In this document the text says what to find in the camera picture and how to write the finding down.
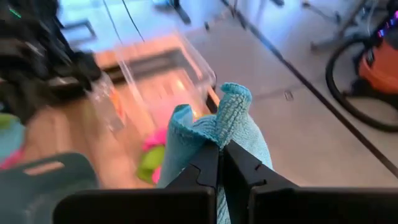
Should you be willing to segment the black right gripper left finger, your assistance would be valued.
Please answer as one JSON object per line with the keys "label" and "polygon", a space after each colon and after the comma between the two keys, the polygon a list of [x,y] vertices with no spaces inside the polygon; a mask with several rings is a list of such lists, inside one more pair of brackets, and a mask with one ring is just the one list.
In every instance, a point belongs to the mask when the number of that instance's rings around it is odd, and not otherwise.
{"label": "black right gripper left finger", "polygon": [[206,142],[159,189],[84,190],[62,199],[53,224],[216,224],[219,148]]}

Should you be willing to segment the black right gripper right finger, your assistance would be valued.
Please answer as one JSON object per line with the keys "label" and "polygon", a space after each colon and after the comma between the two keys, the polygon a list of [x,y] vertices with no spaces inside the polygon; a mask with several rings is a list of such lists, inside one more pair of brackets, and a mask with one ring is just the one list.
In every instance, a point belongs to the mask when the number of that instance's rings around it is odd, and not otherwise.
{"label": "black right gripper right finger", "polygon": [[398,188],[300,187],[235,142],[223,183],[232,224],[398,224]]}

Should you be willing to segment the green microfiber towel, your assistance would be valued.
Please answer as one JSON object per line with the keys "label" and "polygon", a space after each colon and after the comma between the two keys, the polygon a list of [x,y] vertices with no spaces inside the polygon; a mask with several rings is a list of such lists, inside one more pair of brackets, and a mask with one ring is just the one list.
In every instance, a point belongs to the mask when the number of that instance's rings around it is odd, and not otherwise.
{"label": "green microfiber towel", "polygon": [[142,156],[137,168],[137,176],[149,184],[157,184],[164,160],[165,146],[158,145],[150,148]]}
{"label": "green microfiber towel", "polygon": [[19,122],[19,118],[13,114],[0,113],[0,130],[9,128],[13,123]]}

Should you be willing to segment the blue microfiber towel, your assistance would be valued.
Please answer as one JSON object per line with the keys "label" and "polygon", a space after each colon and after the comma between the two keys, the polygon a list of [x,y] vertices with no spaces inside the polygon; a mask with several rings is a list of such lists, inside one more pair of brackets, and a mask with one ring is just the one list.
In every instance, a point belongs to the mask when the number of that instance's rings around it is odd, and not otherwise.
{"label": "blue microfiber towel", "polygon": [[25,127],[12,122],[7,128],[0,129],[0,161],[18,150],[25,138]]}
{"label": "blue microfiber towel", "polygon": [[178,105],[174,109],[167,129],[158,187],[166,187],[171,183],[206,140],[216,143],[217,146],[226,146],[234,141],[268,168],[272,168],[267,144],[248,113],[252,101],[251,92],[236,83],[225,83],[221,90],[224,97],[215,115],[193,121],[193,112],[189,105]]}

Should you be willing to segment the dark teal plastic basket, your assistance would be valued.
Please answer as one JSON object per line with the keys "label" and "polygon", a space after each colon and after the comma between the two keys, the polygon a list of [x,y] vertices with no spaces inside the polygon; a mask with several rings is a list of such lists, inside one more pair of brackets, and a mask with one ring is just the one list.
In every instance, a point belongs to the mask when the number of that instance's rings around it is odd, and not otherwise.
{"label": "dark teal plastic basket", "polygon": [[98,187],[93,166],[77,152],[0,170],[0,224],[52,224],[59,201]]}

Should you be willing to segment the pink microfiber towel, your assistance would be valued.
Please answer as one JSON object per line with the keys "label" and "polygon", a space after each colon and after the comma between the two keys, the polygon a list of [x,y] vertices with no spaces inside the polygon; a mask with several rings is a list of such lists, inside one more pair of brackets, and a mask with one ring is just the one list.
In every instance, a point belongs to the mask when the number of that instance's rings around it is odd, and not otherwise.
{"label": "pink microfiber towel", "polygon": [[158,129],[144,140],[144,143],[142,145],[142,150],[145,153],[154,146],[158,145],[165,146],[166,142],[167,142],[167,130],[165,128]]}
{"label": "pink microfiber towel", "polygon": [[23,158],[23,149],[18,149],[8,157],[0,161],[0,169],[8,169],[17,164]]}

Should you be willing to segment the spray bottle with orange label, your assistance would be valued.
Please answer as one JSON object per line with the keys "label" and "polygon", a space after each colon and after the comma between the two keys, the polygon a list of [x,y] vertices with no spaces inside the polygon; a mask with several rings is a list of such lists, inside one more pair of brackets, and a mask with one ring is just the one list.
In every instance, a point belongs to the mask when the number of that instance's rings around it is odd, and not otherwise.
{"label": "spray bottle with orange label", "polygon": [[97,115],[112,132],[123,129],[126,122],[126,113],[119,92],[109,75],[101,72],[99,79],[90,84],[91,90],[86,91],[86,94]]}

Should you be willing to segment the clear plastic bin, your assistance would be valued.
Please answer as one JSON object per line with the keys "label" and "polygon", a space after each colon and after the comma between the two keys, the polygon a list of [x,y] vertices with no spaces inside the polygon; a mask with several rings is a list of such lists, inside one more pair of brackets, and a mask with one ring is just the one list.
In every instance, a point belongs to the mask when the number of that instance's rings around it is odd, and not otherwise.
{"label": "clear plastic bin", "polygon": [[122,45],[115,55],[134,102],[154,129],[166,127],[178,105],[190,105],[193,119],[209,114],[206,101],[216,75],[182,34]]}

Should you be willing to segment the orange vacuum cleaner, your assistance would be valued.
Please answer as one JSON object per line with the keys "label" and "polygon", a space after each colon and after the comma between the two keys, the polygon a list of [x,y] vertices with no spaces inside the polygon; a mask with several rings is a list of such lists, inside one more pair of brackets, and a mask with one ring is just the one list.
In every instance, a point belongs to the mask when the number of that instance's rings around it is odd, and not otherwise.
{"label": "orange vacuum cleaner", "polygon": [[359,62],[359,76],[375,90],[398,95],[398,9],[380,23]]}

